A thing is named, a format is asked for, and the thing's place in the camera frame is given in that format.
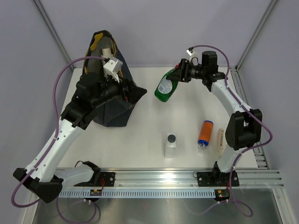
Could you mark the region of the green dish soap bottle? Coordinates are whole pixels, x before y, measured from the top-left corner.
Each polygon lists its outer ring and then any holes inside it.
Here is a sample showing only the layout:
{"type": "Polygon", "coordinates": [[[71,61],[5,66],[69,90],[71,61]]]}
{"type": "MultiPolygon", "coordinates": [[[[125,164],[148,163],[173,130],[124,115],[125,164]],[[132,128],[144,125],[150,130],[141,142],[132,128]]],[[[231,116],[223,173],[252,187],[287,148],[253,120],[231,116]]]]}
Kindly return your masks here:
{"type": "Polygon", "coordinates": [[[171,75],[175,69],[176,68],[172,68],[165,73],[155,89],[154,95],[161,102],[167,102],[178,86],[178,81],[167,79],[167,77],[171,75]]]}

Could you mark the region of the dark blue canvas bag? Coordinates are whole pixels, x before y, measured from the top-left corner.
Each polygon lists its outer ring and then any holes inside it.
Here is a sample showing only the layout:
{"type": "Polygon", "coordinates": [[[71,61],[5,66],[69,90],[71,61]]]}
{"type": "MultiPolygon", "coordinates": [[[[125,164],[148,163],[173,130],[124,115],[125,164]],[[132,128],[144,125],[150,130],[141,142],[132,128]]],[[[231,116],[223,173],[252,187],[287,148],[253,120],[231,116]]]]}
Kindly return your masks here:
{"type": "MultiPolygon", "coordinates": [[[[112,57],[115,57],[123,62],[119,75],[127,79],[132,79],[132,75],[127,66],[127,63],[122,53],[118,50],[116,41],[109,31],[102,30],[95,32],[85,55],[102,57],[103,48],[111,48],[111,51],[113,53],[112,57]]],[[[102,61],[100,60],[84,60],[83,73],[87,72],[94,72],[100,75],[101,79],[105,79],[102,61]]],[[[128,123],[133,109],[133,104],[115,98],[97,109],[97,116],[93,121],[106,127],[125,127],[128,123]]]]}

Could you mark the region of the beige bottle round cap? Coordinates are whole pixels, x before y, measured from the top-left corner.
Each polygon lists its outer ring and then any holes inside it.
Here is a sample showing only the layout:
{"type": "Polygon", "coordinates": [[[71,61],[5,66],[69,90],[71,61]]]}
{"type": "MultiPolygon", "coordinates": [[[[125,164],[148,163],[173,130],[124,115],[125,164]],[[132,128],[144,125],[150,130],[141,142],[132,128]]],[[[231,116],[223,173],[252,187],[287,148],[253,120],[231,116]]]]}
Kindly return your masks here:
{"type": "MultiPolygon", "coordinates": [[[[103,48],[102,49],[102,57],[103,58],[110,58],[113,56],[113,53],[111,51],[111,48],[103,48]]],[[[104,70],[104,65],[105,65],[105,61],[102,61],[102,65],[103,65],[103,71],[104,71],[104,77],[107,77],[107,72],[104,70]]]]}

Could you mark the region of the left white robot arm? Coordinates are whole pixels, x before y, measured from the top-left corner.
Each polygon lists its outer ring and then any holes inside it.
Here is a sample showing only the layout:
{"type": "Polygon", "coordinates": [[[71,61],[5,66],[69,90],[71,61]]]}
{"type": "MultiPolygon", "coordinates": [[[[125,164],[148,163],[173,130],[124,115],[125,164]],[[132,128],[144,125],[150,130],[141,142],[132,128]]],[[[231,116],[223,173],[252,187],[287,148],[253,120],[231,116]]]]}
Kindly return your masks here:
{"type": "Polygon", "coordinates": [[[14,171],[14,178],[45,203],[54,201],[63,189],[77,184],[97,185],[101,182],[101,169],[90,161],[67,171],[56,168],[73,142],[97,116],[100,106],[115,98],[136,104],[146,93],[147,90],[132,79],[120,77],[116,81],[108,76],[102,80],[93,72],[82,74],[53,136],[29,165],[14,171]]]}

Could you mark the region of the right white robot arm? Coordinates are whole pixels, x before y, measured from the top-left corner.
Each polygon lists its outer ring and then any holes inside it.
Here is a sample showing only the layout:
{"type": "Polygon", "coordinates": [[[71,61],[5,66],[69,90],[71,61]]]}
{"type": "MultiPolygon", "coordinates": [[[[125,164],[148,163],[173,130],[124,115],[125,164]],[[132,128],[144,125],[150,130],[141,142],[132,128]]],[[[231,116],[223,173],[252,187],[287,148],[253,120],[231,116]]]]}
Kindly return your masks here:
{"type": "Polygon", "coordinates": [[[188,83],[192,79],[202,80],[203,85],[221,102],[230,116],[225,132],[226,149],[211,171],[198,172],[200,187],[239,186],[235,167],[246,148],[254,146],[261,138],[262,112],[252,109],[228,84],[228,77],[218,70],[217,54],[204,51],[201,63],[192,60],[198,56],[194,49],[187,50],[189,59],[182,59],[167,77],[175,82],[188,83]]]}

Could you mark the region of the orange blue tube bottle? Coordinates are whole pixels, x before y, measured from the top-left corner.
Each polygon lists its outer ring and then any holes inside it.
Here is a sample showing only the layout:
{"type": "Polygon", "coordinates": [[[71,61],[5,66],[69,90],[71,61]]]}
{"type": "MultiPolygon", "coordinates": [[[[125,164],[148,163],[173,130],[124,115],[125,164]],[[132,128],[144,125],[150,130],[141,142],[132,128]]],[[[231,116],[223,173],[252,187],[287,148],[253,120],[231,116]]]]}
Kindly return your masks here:
{"type": "Polygon", "coordinates": [[[201,131],[198,138],[199,149],[205,149],[209,145],[210,138],[213,131],[213,122],[205,120],[202,124],[201,131]]]}

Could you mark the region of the clear bottle black cap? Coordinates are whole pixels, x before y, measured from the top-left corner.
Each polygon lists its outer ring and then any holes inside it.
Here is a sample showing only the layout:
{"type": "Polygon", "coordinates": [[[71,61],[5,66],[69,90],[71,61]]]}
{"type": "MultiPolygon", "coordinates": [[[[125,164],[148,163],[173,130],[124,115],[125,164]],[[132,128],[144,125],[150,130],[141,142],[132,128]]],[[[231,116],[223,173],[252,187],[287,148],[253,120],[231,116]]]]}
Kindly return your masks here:
{"type": "Polygon", "coordinates": [[[174,133],[167,133],[166,147],[165,147],[165,158],[173,158],[175,155],[175,149],[177,146],[177,137],[174,133]]]}

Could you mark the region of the cream Murrayle bottle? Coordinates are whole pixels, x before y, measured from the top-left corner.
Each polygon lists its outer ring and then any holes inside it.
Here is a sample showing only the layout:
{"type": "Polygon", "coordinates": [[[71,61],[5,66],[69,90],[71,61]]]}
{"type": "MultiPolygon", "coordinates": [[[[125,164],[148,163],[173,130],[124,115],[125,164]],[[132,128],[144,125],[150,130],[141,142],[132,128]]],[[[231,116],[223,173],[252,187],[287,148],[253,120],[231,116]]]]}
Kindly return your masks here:
{"type": "Polygon", "coordinates": [[[226,149],[227,143],[226,143],[226,138],[225,138],[225,129],[220,128],[218,130],[218,139],[217,139],[217,151],[218,151],[218,156],[221,157],[226,149]]]}

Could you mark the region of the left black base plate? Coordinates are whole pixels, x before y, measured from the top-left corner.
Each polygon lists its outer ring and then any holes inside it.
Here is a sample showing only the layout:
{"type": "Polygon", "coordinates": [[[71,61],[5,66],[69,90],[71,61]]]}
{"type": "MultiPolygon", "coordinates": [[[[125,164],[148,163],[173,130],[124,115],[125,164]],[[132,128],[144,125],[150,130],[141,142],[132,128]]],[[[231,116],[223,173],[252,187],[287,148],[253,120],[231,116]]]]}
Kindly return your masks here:
{"type": "Polygon", "coordinates": [[[90,182],[90,186],[95,187],[113,187],[115,183],[115,172],[96,172],[90,182]]]}

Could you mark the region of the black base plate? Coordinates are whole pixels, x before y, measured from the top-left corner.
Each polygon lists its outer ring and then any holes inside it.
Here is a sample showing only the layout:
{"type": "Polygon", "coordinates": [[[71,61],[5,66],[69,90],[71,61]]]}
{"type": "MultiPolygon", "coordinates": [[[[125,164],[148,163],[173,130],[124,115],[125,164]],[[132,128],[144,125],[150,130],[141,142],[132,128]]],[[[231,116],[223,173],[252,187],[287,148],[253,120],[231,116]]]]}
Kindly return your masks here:
{"type": "Polygon", "coordinates": [[[115,172],[96,172],[90,182],[90,186],[95,187],[113,187],[115,183],[115,172]]]}
{"type": "Polygon", "coordinates": [[[239,187],[239,178],[235,171],[232,173],[231,179],[230,173],[215,173],[215,172],[197,172],[197,181],[199,187],[239,187]]]}

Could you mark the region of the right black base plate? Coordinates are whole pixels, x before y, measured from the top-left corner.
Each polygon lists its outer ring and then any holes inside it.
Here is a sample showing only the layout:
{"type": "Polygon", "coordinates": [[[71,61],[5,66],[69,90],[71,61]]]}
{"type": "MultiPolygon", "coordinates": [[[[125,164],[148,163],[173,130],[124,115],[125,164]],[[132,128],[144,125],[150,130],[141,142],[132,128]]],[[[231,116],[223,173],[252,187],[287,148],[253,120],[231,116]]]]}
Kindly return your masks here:
{"type": "Polygon", "coordinates": [[[199,187],[239,187],[239,178],[235,171],[232,173],[231,179],[230,173],[215,173],[215,172],[197,172],[197,181],[199,187]]]}

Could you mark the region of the aluminium mounting rail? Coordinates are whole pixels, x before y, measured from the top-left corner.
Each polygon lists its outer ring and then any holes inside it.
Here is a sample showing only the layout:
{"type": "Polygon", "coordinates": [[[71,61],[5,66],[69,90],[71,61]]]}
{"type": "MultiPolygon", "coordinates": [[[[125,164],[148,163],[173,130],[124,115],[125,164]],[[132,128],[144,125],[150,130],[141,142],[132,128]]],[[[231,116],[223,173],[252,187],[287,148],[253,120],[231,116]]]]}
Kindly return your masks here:
{"type": "MultiPolygon", "coordinates": [[[[114,172],[115,188],[197,188],[197,170],[191,168],[104,168],[114,172]]],[[[283,188],[284,183],[277,170],[237,169],[240,188],[283,188]]]]}

